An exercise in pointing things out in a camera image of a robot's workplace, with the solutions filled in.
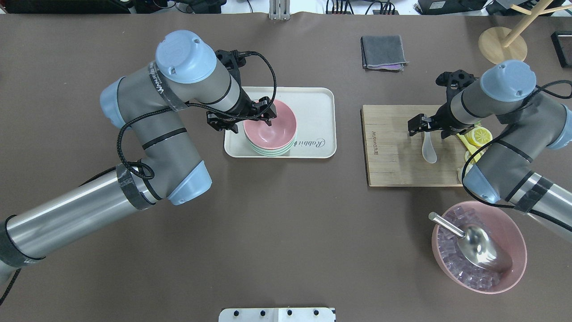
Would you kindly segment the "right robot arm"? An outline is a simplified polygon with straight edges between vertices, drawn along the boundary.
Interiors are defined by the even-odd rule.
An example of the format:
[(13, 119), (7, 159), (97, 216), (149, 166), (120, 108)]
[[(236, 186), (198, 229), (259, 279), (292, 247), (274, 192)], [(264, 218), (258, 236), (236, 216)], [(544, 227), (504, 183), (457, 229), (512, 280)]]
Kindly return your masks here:
[(444, 72), (436, 83), (446, 87), (446, 103), (433, 116), (410, 119), (409, 136), (441, 131), (445, 139), (496, 116), (506, 128), (466, 173), (464, 187), (488, 203), (512, 204), (570, 241), (571, 192), (530, 167), (544, 149), (571, 141), (571, 110), (560, 102), (562, 96), (537, 86), (535, 73), (519, 60), (503, 61), (478, 79), (465, 71)]

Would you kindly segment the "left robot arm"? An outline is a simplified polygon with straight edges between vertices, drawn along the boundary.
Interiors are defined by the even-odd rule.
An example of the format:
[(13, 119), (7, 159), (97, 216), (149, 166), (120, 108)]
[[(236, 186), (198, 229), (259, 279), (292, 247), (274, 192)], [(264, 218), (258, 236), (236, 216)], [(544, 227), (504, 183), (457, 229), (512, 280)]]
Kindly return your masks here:
[(100, 105), (118, 129), (120, 163), (58, 198), (1, 224), (1, 283), (12, 285), (26, 266), (162, 199), (174, 205), (212, 185), (179, 112), (206, 110), (209, 126), (237, 133), (239, 122), (271, 126), (274, 96), (253, 101), (239, 68), (256, 51), (214, 51), (197, 34), (172, 31), (155, 60), (104, 89)]

